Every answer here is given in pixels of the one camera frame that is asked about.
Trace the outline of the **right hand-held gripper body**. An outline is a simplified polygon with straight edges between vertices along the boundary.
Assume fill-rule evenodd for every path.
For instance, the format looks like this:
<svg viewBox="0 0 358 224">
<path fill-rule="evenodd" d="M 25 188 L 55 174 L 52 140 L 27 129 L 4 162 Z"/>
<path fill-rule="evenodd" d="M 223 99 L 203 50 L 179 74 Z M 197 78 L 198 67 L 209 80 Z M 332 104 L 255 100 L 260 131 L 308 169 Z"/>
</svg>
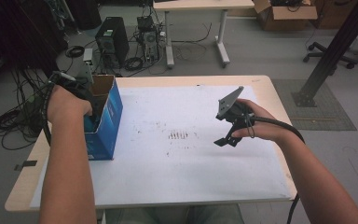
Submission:
<svg viewBox="0 0 358 224">
<path fill-rule="evenodd" d="M 239 128 L 247 128 L 254 125 L 254 122 L 251 121 L 254 111 L 248 105 L 238 102 L 238 98 L 243 90 L 244 87 L 239 86 L 232 93 L 218 101 L 217 119 L 224 119 Z"/>
</svg>

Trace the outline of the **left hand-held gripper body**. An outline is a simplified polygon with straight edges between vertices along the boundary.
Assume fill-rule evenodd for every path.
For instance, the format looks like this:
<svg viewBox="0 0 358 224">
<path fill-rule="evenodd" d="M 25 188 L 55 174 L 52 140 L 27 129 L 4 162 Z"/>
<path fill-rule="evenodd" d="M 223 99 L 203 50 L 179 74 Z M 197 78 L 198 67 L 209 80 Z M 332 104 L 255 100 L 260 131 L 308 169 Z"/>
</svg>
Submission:
<svg viewBox="0 0 358 224">
<path fill-rule="evenodd" d="M 77 98 L 89 101 L 92 107 L 92 116 L 98 117 L 100 115 L 100 104 L 97 102 L 96 98 L 85 85 L 81 84 L 74 77 L 66 75 L 63 72 L 55 71 L 49 78 L 49 81 L 62 86 Z"/>
</svg>

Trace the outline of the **blue cardboard box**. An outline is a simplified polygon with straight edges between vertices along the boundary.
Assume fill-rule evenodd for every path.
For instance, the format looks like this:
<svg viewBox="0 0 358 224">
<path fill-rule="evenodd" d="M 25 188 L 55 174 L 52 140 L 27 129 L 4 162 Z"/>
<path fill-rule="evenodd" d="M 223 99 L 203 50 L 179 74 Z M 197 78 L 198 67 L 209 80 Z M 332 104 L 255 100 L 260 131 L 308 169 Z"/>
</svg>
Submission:
<svg viewBox="0 0 358 224">
<path fill-rule="evenodd" d="M 95 133 L 85 133 L 90 161 L 112 160 L 123 104 L 113 75 L 93 77 L 90 92 L 100 104 L 100 124 Z"/>
</svg>

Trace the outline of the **person's left hand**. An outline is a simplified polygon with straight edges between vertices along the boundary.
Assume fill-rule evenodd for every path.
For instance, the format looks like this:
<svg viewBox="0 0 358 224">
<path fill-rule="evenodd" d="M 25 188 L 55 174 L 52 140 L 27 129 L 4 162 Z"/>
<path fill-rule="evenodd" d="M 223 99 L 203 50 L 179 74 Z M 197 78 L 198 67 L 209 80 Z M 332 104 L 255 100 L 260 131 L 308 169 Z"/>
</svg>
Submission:
<svg viewBox="0 0 358 224">
<path fill-rule="evenodd" d="M 92 114 L 89 101 L 74 96 L 61 86 L 55 86 L 48 101 L 48 121 L 52 124 L 59 121 L 83 119 Z"/>
</svg>

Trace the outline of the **person's right hand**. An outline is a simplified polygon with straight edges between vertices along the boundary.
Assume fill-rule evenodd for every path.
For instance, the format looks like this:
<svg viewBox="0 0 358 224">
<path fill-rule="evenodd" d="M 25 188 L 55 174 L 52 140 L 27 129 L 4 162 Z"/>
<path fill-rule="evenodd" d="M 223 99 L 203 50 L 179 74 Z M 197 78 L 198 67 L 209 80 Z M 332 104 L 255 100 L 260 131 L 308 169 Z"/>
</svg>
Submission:
<svg viewBox="0 0 358 224">
<path fill-rule="evenodd" d="M 238 99 L 238 102 L 249 106 L 254 112 L 257 117 L 267 118 L 267 119 L 274 119 L 274 117 L 263 107 L 257 105 L 251 100 L 247 99 Z M 291 133 L 284 128 L 266 123 L 261 121 L 256 121 L 255 125 L 253 126 L 254 132 L 250 133 L 245 129 L 239 129 L 235 131 L 231 136 L 232 137 L 258 137 L 264 140 L 270 140 L 279 144 L 282 140 L 285 140 L 287 136 Z"/>
</svg>

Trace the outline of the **black computer tower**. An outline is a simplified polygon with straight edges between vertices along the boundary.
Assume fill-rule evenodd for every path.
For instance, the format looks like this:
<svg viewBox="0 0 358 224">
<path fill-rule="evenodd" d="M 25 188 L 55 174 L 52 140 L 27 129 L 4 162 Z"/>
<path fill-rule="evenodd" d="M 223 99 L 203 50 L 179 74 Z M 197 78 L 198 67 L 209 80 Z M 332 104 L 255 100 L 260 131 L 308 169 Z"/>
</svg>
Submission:
<svg viewBox="0 0 358 224">
<path fill-rule="evenodd" d="M 122 17 L 106 17 L 95 39 L 102 54 L 113 56 L 119 67 L 124 65 L 130 47 Z"/>
</svg>

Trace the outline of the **white paper sheet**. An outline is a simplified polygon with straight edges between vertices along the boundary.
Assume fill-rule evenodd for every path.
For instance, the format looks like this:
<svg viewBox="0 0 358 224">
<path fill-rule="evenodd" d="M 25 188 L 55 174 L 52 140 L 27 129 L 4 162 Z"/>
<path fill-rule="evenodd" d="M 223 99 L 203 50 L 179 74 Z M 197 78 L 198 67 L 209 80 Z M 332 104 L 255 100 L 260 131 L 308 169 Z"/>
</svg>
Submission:
<svg viewBox="0 0 358 224">
<path fill-rule="evenodd" d="M 120 88 L 123 110 L 112 159 L 92 161 L 101 207 L 292 198 L 270 141 L 219 147 L 231 125 L 216 119 L 231 86 Z"/>
</svg>

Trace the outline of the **light wooden table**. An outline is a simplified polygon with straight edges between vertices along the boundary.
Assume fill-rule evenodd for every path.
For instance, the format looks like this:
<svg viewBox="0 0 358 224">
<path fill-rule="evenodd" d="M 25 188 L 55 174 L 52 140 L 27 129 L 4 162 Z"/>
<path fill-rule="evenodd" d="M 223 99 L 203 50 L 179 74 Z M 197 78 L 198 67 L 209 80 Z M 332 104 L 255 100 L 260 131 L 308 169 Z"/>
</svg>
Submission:
<svg viewBox="0 0 358 224">
<path fill-rule="evenodd" d="M 282 101 L 276 92 L 271 79 L 265 75 L 250 76 L 190 76 L 190 77 L 119 77 L 119 87 L 177 87 L 177 86 L 246 86 L 254 88 L 258 103 L 266 108 L 276 119 L 291 123 Z M 35 161 L 35 165 L 24 166 L 7 197 L 5 209 L 8 212 L 31 212 L 36 185 L 48 156 L 49 146 L 45 134 L 39 134 L 27 161 Z"/>
</svg>

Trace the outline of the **black curtain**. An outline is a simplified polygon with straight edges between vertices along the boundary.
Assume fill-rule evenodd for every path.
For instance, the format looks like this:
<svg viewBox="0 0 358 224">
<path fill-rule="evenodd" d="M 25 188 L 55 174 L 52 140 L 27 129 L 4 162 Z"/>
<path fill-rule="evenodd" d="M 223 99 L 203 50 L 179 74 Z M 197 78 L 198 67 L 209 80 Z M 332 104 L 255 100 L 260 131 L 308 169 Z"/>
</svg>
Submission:
<svg viewBox="0 0 358 224">
<path fill-rule="evenodd" d="M 40 69 L 51 77 L 67 47 L 44 0 L 0 0 L 0 50 L 20 69 Z"/>
</svg>

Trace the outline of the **strip of black tape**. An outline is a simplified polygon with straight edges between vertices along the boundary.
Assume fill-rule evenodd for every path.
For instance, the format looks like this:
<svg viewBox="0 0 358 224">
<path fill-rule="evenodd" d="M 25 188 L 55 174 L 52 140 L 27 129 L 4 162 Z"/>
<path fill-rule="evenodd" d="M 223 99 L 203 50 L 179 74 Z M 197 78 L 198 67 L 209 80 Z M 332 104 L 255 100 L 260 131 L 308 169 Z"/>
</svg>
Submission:
<svg viewBox="0 0 358 224">
<path fill-rule="evenodd" d="M 22 164 L 16 164 L 14 167 L 15 171 L 21 171 L 24 167 L 36 166 L 37 161 L 24 161 Z"/>
</svg>

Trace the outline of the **grey floor mat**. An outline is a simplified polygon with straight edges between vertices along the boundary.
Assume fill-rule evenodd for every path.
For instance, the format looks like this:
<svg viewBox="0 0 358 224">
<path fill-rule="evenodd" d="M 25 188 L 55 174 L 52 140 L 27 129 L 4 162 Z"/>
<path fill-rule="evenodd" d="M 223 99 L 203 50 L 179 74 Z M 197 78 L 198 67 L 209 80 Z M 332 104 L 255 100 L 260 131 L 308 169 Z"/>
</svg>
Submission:
<svg viewBox="0 0 358 224">
<path fill-rule="evenodd" d="M 289 119 L 298 130 L 356 131 L 351 119 L 326 84 L 313 98 L 313 106 L 298 106 L 293 93 L 300 91 L 304 79 L 273 79 Z"/>
</svg>

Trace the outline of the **black office chair base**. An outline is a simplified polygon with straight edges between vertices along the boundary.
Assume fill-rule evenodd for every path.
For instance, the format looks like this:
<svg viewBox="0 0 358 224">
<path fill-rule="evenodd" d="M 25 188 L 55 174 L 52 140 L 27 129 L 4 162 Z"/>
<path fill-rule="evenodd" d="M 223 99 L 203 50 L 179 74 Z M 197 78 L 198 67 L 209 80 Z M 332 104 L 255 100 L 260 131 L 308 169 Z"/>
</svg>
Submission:
<svg viewBox="0 0 358 224">
<path fill-rule="evenodd" d="M 307 51 L 307 55 L 303 58 L 304 63 L 307 63 L 312 57 L 324 56 L 324 53 L 326 52 L 326 47 L 317 42 L 313 42 L 312 44 L 307 46 Z M 341 56 L 340 60 L 346 64 L 347 69 L 352 69 L 356 64 L 358 64 L 356 60 L 347 56 Z"/>
</svg>

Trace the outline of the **white-legged desk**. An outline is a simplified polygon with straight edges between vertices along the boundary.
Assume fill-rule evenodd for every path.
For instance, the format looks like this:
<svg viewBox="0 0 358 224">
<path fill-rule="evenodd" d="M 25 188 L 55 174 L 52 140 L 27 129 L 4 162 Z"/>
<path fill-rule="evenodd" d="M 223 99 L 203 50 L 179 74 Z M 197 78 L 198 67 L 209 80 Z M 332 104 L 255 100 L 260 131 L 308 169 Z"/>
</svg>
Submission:
<svg viewBox="0 0 358 224">
<path fill-rule="evenodd" d="M 219 12 L 217 21 L 220 23 L 218 35 L 215 37 L 215 45 L 221 56 L 222 66 L 230 64 L 227 51 L 224 45 L 224 32 L 227 23 L 227 14 L 231 9 L 248 9 L 255 6 L 253 0 L 171 0 L 158 2 L 153 0 L 153 8 L 164 14 L 165 32 L 166 32 L 166 65 L 169 69 L 174 67 L 174 56 L 172 48 L 172 36 L 170 22 L 171 17 L 176 11 L 184 12 L 189 16 L 192 11 L 198 11 L 200 15 L 208 15 L 210 11 Z"/>
</svg>

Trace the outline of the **open brown cardboard box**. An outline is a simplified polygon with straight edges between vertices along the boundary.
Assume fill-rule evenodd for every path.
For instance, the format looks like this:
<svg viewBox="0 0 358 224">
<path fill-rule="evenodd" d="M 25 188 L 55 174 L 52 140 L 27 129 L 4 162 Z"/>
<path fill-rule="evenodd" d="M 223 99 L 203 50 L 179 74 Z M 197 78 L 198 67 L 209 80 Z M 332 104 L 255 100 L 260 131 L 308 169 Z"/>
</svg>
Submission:
<svg viewBox="0 0 358 224">
<path fill-rule="evenodd" d="M 301 31 L 318 18 L 310 0 L 253 0 L 256 19 L 264 31 Z"/>
</svg>

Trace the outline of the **closed brown cardboard box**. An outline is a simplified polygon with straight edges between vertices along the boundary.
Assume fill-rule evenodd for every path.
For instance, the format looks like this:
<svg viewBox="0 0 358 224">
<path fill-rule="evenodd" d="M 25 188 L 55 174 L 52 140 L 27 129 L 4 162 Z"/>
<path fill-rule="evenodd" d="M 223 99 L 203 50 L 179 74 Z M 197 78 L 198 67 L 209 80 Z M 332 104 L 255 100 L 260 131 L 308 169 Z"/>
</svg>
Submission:
<svg viewBox="0 0 358 224">
<path fill-rule="evenodd" d="M 316 7 L 317 19 L 310 23 L 317 29 L 339 29 L 358 0 L 310 0 Z"/>
</svg>

